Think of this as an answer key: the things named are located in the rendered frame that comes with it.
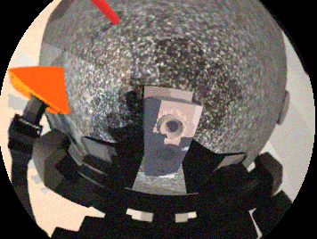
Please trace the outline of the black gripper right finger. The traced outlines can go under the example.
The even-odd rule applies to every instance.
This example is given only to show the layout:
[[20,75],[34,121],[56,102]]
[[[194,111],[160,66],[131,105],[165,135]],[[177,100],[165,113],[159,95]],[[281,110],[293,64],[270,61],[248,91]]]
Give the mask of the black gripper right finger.
[[205,182],[223,166],[228,164],[244,163],[248,157],[247,152],[235,152],[233,154],[216,154],[210,152],[205,145],[198,144],[198,141],[191,140],[191,147],[183,160],[183,176],[186,182],[187,194],[197,193]]

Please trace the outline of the red peg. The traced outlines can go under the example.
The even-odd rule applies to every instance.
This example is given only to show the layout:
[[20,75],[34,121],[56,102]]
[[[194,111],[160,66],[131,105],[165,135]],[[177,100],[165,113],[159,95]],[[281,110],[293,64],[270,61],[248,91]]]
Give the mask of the red peg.
[[105,16],[108,16],[109,20],[115,25],[118,25],[119,19],[115,15],[115,12],[111,10],[110,4],[107,4],[107,1],[104,0],[90,0],[94,5],[97,5],[98,9],[101,9],[104,12]]

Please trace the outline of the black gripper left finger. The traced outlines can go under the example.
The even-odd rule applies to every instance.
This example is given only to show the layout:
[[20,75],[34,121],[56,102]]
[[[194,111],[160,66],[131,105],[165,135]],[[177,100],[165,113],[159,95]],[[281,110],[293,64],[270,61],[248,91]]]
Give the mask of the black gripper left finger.
[[120,176],[126,181],[126,188],[133,187],[144,156],[144,130],[131,135],[126,140],[118,141],[117,144],[90,136],[80,138],[87,155],[116,164]]

